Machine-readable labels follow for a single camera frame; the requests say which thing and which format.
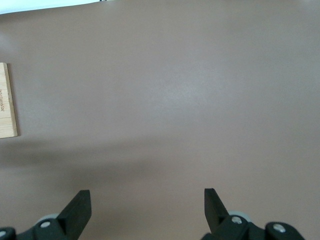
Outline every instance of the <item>white background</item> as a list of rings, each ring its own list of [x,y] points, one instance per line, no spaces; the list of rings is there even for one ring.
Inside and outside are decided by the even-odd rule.
[[[0,0],[0,14],[99,2],[99,0]]]

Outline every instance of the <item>wooden block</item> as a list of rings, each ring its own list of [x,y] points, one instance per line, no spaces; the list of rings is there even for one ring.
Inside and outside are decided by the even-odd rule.
[[[8,67],[6,63],[0,62],[0,139],[17,135]]]

